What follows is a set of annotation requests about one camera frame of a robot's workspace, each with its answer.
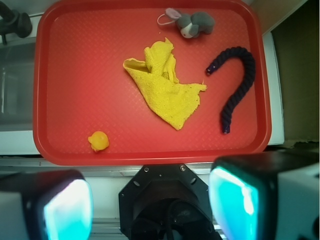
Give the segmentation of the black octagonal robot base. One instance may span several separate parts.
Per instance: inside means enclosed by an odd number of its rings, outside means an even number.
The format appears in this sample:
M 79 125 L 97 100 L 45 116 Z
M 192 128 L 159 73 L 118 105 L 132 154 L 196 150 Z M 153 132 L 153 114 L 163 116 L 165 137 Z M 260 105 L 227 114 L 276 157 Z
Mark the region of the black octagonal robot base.
M 220 240 L 209 187 L 185 164 L 144 165 L 118 194 L 129 240 Z

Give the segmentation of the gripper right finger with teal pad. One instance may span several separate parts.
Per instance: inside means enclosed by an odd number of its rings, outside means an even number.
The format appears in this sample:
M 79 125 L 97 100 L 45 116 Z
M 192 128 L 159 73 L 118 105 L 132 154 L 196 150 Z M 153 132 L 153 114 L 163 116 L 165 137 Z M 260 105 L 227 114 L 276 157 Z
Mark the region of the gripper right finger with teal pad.
M 209 175 L 213 216 L 229 240 L 317 240 L 320 156 L 302 150 L 217 158 Z

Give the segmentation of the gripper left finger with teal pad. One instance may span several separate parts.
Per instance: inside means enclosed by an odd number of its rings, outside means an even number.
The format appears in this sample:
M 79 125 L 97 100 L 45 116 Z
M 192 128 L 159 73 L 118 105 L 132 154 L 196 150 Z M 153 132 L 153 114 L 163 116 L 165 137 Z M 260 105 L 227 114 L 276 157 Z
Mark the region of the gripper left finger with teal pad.
M 77 170 L 0 177 L 2 240 L 87 240 L 93 215 L 91 186 Z

